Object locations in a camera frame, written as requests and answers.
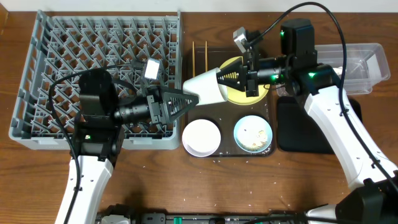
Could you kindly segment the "white paper cup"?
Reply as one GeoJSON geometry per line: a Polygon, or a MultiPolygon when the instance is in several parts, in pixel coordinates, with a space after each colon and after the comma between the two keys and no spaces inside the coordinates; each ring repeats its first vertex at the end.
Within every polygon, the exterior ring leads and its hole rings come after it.
{"type": "Polygon", "coordinates": [[[216,77],[220,71],[216,67],[185,81],[183,92],[196,95],[199,99],[198,106],[226,102],[228,100],[227,86],[220,85],[216,77]]]}

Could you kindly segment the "light blue bowl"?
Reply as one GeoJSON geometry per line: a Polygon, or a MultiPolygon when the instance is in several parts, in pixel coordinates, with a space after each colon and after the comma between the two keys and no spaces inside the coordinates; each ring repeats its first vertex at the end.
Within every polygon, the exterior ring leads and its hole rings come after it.
{"type": "Polygon", "coordinates": [[[243,151],[251,154],[265,154],[271,150],[273,133],[266,119],[256,115],[247,115],[235,124],[233,137],[243,151]]]}

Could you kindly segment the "rice and food scraps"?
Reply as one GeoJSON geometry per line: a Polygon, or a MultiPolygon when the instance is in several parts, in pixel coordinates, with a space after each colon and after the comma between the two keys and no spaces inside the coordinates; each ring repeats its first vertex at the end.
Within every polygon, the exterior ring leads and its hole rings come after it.
{"type": "Polygon", "coordinates": [[[239,134],[239,142],[248,151],[258,151],[267,143],[267,133],[261,129],[244,129],[239,134]]]}

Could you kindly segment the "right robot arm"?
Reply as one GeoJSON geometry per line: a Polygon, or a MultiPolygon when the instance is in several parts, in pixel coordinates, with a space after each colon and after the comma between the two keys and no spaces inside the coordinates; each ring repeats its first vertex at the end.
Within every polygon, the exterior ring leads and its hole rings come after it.
{"type": "Polygon", "coordinates": [[[283,85],[311,117],[337,156],[350,194],[336,205],[323,205],[293,216],[302,223],[396,223],[397,166],[378,148],[359,120],[343,88],[343,76],[320,63],[315,30],[308,19],[282,23],[280,57],[260,58],[260,32],[233,34],[243,58],[221,69],[219,84],[257,96],[260,85],[283,85]]]}

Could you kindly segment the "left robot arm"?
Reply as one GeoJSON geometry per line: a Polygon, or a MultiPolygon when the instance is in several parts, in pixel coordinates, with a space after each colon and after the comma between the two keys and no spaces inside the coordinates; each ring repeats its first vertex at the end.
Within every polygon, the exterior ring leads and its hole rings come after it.
{"type": "Polygon", "coordinates": [[[57,223],[94,223],[103,191],[112,176],[124,141],[124,126],[141,121],[163,126],[173,123],[199,99],[182,90],[152,86],[146,96],[120,98],[107,68],[78,72],[81,110],[75,116],[70,146],[69,180],[57,223]]]}

